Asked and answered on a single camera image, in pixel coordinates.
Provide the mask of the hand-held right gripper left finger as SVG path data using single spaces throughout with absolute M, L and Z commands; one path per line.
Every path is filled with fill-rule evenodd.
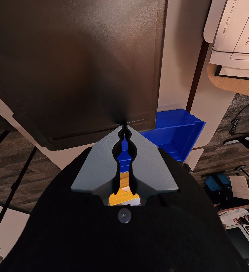
M 98 195 L 104 205 L 109 205 L 109 197 L 117 194 L 120 187 L 120 163 L 124 126 L 94 144 L 76 176 L 71 190 L 78 193 Z

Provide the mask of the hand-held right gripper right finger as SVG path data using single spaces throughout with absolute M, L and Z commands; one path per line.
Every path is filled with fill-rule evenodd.
M 159 148 L 131 126 L 126 125 L 129 163 L 129 187 L 132 194 L 140 197 L 140 205 L 145 205 L 150 196 L 178 191 L 169 168 Z

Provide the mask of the black drawer organizer cabinet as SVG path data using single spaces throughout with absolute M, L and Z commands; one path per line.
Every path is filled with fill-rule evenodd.
M 156 125 L 168 1 L 0 1 L 0 99 L 42 147 Z

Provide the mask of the yellow plastic bin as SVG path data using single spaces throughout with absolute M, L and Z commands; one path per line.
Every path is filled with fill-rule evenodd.
M 112 194 L 109 198 L 109 205 L 139 205 L 140 197 L 139 195 L 133 195 L 129 187 L 129 172 L 124 172 L 120 174 L 120 188 L 117 194 Z

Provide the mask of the blue plastic bin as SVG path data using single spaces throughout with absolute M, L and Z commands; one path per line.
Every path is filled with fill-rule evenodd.
M 184 109 L 161 111 L 157 113 L 154 130 L 141 135 L 176 161 L 185 162 L 205 124 Z

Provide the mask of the blue bag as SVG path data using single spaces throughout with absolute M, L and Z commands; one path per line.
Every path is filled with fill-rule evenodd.
M 227 188 L 231 188 L 231 181 L 229 180 L 229 178 L 227 178 L 226 175 L 217 174 L 217 177 L 218 177 L 218 179 L 220 179 L 221 183 L 224 184 Z M 211 175 L 208 176 L 204 180 L 204 182 L 206 183 L 208 188 L 213 192 L 221 190 L 221 187 L 217 184 L 217 182 L 215 181 L 215 179 Z

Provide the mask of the black tripod stand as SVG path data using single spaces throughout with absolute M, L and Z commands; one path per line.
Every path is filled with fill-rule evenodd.
M 1 135 L 0 135 L 0 144 L 1 144 L 1 142 L 5 139 L 5 137 L 6 137 L 9 133 L 10 133 L 10 131 L 7 131 L 7 130 L 4 130 L 4 131 L 1 133 Z M 29 165 L 30 165 L 30 163 L 31 163 L 31 161 L 32 161 L 32 159 L 33 159 L 33 157 L 34 157 L 36 151 L 37 151 L 37 147 L 34 147 L 33 150 L 31 151 L 31 154 L 29 155 L 29 157 L 28 157 L 28 159 L 27 159 L 27 161 L 26 161 L 24 167 L 22 168 L 22 170 L 21 170 L 21 172 L 20 172 L 18 178 L 17 178 L 16 181 L 12 184 L 12 186 L 11 186 L 11 192 L 10 192 L 10 194 L 9 194 L 9 196 L 8 196 L 8 198 L 7 198 L 5 204 L 4 204 L 4 206 L 3 206 L 3 208 L 2 208 L 2 210 L 1 210 L 1 212 L 0 212 L 0 223 L 2 222 L 2 220 L 3 220 L 3 218 L 4 218 L 4 215 L 5 215 L 5 213 L 6 213 L 7 209 L 8 209 L 8 207 L 9 207 L 9 205 L 10 205 L 10 203 L 11 203 L 13 197 L 14 197 L 14 194 L 15 194 L 15 192 L 17 191 L 19 185 L 21 184 L 21 181 L 22 181 L 22 179 L 23 179 L 23 177 L 24 177 L 24 175 L 25 175 L 25 173 L 26 173 L 26 170 L 28 169 L 28 167 L 29 167 Z

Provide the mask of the small metal stand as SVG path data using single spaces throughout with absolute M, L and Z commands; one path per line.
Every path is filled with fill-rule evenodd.
M 240 166 L 236 167 L 234 170 L 236 172 L 239 172 L 239 171 L 243 172 L 245 174 L 245 176 L 249 179 L 249 174 L 245 171 L 245 168 L 246 168 L 246 165 L 240 165 Z

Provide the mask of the grey cardboard sheet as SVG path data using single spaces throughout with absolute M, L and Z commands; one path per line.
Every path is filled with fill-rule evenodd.
M 229 176 L 233 197 L 249 200 L 249 187 L 244 176 Z

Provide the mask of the printed paper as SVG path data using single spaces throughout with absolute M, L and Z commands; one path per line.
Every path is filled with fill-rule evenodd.
M 219 217 L 226 226 L 249 225 L 249 212 L 244 208 L 223 212 Z

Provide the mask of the black bordered paper sheet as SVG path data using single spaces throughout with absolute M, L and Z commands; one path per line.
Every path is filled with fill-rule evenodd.
M 214 75 L 218 77 L 249 80 L 249 69 L 238 69 L 218 65 Z

